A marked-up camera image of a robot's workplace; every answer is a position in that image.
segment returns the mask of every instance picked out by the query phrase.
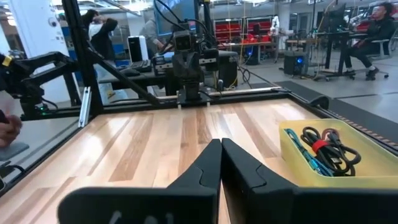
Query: table leg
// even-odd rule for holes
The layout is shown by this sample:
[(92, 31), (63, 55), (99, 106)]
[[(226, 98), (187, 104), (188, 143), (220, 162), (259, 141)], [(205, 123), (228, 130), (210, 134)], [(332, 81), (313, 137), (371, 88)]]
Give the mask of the table leg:
[(338, 75), (343, 75), (344, 56), (347, 49), (347, 39), (342, 39), (340, 46), (340, 59), (338, 61)]
[(310, 49), (311, 49), (311, 44), (304, 43), (305, 60), (304, 60), (303, 74), (305, 75), (308, 75), (308, 67), (310, 65)]
[(261, 46), (257, 45), (257, 62), (260, 64)]
[(276, 36), (275, 46), (276, 46), (276, 49), (275, 49), (275, 63), (277, 63), (278, 62), (278, 57), (279, 57), (279, 36), (278, 35)]
[(331, 58), (331, 47), (333, 45), (333, 39), (329, 38), (328, 39), (328, 46), (326, 50), (326, 62), (325, 62), (325, 69), (330, 68), (330, 58)]

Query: wooden tabletop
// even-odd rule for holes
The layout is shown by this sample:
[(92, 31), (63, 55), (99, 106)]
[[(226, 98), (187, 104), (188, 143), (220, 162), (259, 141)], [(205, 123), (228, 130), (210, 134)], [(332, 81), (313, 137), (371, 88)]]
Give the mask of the wooden tabletop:
[[(80, 187), (166, 187), (213, 138), (231, 138), (295, 182), (279, 123), (315, 118), (288, 99), (102, 115), (0, 198), (0, 223), (57, 223), (59, 202)], [(230, 223), (224, 194), (219, 223)]]

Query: red cable tie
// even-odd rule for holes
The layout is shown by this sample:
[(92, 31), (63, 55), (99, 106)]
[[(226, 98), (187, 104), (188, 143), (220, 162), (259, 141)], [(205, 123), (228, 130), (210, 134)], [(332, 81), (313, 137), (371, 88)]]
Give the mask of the red cable tie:
[(320, 148), (322, 148), (323, 146), (327, 146), (329, 145), (327, 142), (325, 142), (324, 140), (317, 140), (313, 145), (312, 145), (312, 150), (318, 154), (318, 150)]

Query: office chair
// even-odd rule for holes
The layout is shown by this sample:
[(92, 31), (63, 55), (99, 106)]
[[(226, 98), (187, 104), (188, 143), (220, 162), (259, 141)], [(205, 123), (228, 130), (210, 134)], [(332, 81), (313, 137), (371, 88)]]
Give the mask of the office chair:
[[(392, 58), (392, 52), (395, 50), (396, 38), (398, 35), (398, 29), (394, 32), (391, 39), (385, 40), (374, 40), (372, 43), (380, 44), (380, 52), (378, 54), (367, 55), (368, 59), (371, 62), (376, 62), (378, 60), (384, 60)], [(365, 72), (366, 69), (358, 70), (359, 72)], [(384, 74), (384, 78), (389, 77), (388, 72), (379, 71), (379, 73)]]

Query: coiled cable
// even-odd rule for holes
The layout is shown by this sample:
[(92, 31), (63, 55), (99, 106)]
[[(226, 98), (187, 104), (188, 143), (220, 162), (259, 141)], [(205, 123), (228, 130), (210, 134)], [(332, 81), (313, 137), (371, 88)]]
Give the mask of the coiled cable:
[[(361, 162), (361, 155), (354, 149), (343, 145), (336, 130), (327, 129), (323, 133), (324, 138), (328, 134), (328, 139), (322, 139), (315, 128), (306, 127), (303, 129), (301, 140), (313, 149), (317, 154), (315, 158), (332, 170), (335, 177), (355, 176), (354, 165)], [(346, 157), (347, 152), (354, 155), (354, 159), (349, 160)]]
[(333, 177), (333, 173), (330, 169), (325, 167), (318, 159), (314, 158), (305, 148), (304, 146), (300, 143), (299, 137), (296, 135), (296, 133), (292, 129), (285, 129), (285, 132), (289, 135), (291, 140), (294, 142), (296, 145), (297, 149), (301, 152), (303, 155), (304, 159), (308, 162), (310, 167), (317, 172), (320, 175), (324, 175), (327, 177)]

